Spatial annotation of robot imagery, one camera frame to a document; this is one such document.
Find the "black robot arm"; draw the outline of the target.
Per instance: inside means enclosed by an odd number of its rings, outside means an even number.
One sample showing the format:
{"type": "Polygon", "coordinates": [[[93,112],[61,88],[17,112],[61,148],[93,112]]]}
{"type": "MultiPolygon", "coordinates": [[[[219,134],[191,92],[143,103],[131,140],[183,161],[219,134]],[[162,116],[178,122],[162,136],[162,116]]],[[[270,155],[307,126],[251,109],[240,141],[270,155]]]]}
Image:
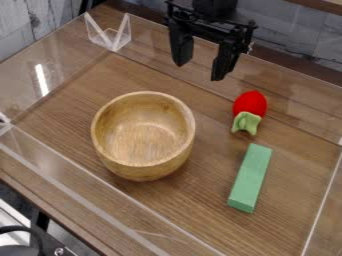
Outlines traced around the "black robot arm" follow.
{"type": "Polygon", "coordinates": [[[166,4],[174,63],[182,67],[191,61],[195,37],[216,43],[211,80],[220,81],[234,70],[240,54],[251,50],[256,22],[236,17],[238,0],[166,0],[166,4]]]}

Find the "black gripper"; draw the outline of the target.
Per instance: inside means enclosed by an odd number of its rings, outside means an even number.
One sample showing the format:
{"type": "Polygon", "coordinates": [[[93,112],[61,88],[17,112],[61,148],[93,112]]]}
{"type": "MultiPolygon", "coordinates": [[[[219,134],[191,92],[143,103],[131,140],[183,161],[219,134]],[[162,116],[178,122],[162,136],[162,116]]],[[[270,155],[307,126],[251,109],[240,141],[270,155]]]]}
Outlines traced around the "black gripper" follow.
{"type": "Polygon", "coordinates": [[[238,13],[238,0],[166,0],[170,45],[174,63],[183,66],[194,53],[192,34],[218,43],[218,56],[212,62],[211,80],[220,81],[234,70],[239,54],[252,47],[256,22],[238,13]]]}

